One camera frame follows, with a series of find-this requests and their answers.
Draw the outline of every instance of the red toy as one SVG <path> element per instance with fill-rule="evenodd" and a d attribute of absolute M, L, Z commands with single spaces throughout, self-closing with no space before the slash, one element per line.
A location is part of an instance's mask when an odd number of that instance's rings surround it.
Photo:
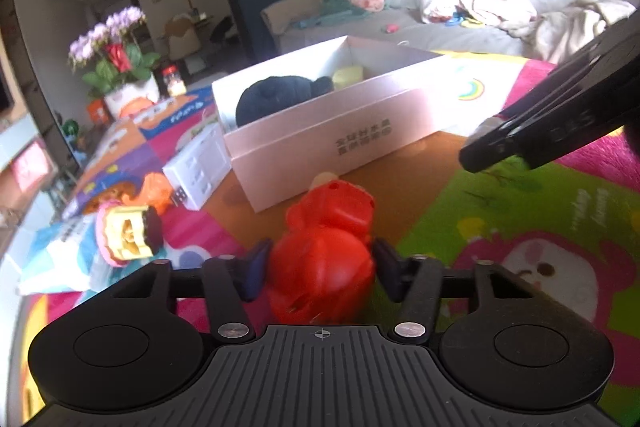
<path fill-rule="evenodd" d="M 267 295 L 283 324 L 353 321 L 369 298 L 375 203 L 362 188 L 335 180 L 287 211 L 289 232 L 271 251 Z"/>

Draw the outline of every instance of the open cardboard box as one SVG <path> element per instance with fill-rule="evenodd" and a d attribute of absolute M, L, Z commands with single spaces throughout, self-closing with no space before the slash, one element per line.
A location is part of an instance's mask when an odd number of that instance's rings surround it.
<path fill-rule="evenodd" d="M 449 57 L 341 37 L 213 83 L 231 164 L 256 212 L 308 190 L 320 172 L 345 174 L 454 123 Z M 269 76 L 315 80 L 360 65 L 365 80 L 238 128 L 244 90 Z"/>

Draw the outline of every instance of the pink cartoon monkey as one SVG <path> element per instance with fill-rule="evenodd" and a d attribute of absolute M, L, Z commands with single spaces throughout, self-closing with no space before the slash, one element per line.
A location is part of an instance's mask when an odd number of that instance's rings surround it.
<path fill-rule="evenodd" d="M 548 232 L 528 232 L 505 242 L 497 232 L 491 240 L 473 237 L 453 264 L 469 269 L 477 259 L 502 264 L 603 331 L 617 363 L 612 383 L 640 387 L 640 339 L 608 327 L 615 293 L 636 280 L 635 261 L 610 241 L 600 243 L 604 260 L 566 238 Z"/>

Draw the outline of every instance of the silver bolt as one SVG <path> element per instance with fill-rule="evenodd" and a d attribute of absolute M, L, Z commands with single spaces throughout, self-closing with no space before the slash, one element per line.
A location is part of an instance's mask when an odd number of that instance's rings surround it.
<path fill-rule="evenodd" d="M 241 339 L 247 333 L 249 328 L 240 322 L 228 322 L 218 328 L 218 334 L 226 339 Z"/>
<path fill-rule="evenodd" d="M 394 328 L 394 331 L 396 335 L 400 335 L 406 339 L 414 339 L 423 336 L 427 332 L 427 329 L 417 322 L 403 322 L 398 324 Z"/>

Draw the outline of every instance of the couch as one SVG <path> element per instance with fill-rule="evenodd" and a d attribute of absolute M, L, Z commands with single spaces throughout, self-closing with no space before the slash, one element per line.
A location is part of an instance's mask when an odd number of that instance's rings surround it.
<path fill-rule="evenodd" d="M 538 13 L 555 11 L 574 0 L 530 0 Z M 639 0 L 625 0 L 638 6 Z M 420 16 L 420 0 L 387 0 L 388 9 L 362 20 L 335 26 L 315 26 L 295 29 L 292 22 L 317 16 L 320 0 L 283 0 L 263 10 L 262 17 L 281 54 L 317 44 L 343 35 L 403 42 L 424 50 L 450 50 L 458 52 L 496 53 L 534 56 L 530 46 L 510 37 L 498 28 L 463 28 L 444 24 L 425 24 Z M 400 29 L 386 34 L 388 24 Z"/>

